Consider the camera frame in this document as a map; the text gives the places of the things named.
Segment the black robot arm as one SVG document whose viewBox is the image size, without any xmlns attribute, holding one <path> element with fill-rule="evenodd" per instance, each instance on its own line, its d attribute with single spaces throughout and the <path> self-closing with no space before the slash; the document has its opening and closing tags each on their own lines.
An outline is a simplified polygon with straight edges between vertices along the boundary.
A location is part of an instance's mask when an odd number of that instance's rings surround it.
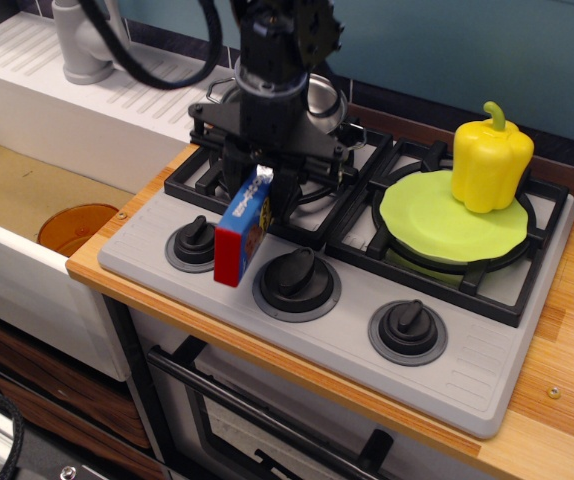
<svg viewBox="0 0 574 480">
<path fill-rule="evenodd" d="M 329 1 L 236 1 L 240 56 L 233 103 L 190 107 L 193 142 L 220 151 L 226 188 L 235 194 L 253 166 L 272 169 L 272 214 L 288 222 L 314 180 L 335 191 L 349 153 L 308 111 L 310 74 L 340 47 L 343 27 Z"/>
</svg>

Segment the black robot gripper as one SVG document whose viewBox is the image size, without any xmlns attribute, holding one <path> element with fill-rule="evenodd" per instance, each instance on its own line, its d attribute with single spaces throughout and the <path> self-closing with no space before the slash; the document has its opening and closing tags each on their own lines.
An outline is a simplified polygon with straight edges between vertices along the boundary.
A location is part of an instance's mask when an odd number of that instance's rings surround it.
<svg viewBox="0 0 574 480">
<path fill-rule="evenodd" d="M 278 84 L 254 75 L 238 74 L 234 80 L 237 101 L 190 107 L 192 140 L 219 151 L 230 199 L 255 166 L 271 168 L 273 219 L 287 224 L 302 198 L 301 180 L 341 182 L 348 148 L 312 121 L 308 74 Z"/>
</svg>

